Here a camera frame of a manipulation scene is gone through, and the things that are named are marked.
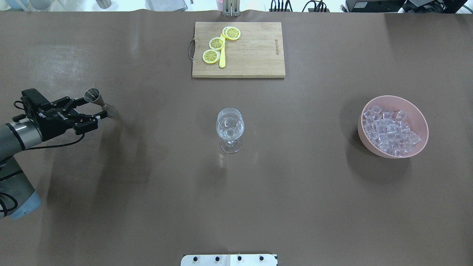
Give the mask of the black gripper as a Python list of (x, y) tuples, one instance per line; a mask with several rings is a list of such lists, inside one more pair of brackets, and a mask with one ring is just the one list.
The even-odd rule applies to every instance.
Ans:
[(68, 118), (69, 111), (87, 104), (85, 98), (69, 96), (50, 102), (37, 89), (26, 89), (21, 92), (21, 101), (29, 118), (40, 134), (41, 141), (49, 141), (73, 128), (76, 135), (82, 135), (98, 129), (98, 121), (109, 118), (107, 112), (94, 115), (78, 113)]

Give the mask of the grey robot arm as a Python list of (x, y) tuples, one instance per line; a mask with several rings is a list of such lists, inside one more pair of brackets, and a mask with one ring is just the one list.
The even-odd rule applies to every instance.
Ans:
[(0, 212), (2, 218), (11, 219), (19, 219), (42, 204), (14, 155), (41, 149), (41, 143), (69, 129), (83, 139), (98, 128), (99, 120), (117, 114), (117, 109), (105, 103), (95, 88), (88, 89), (82, 98), (55, 101), (47, 100), (37, 89), (27, 89), (22, 91), (19, 103), (24, 113), (0, 127)]

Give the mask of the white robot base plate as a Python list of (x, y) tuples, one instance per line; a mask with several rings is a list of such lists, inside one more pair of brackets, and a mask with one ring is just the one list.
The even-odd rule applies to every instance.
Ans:
[(273, 254), (202, 254), (185, 255), (181, 266), (278, 266)]

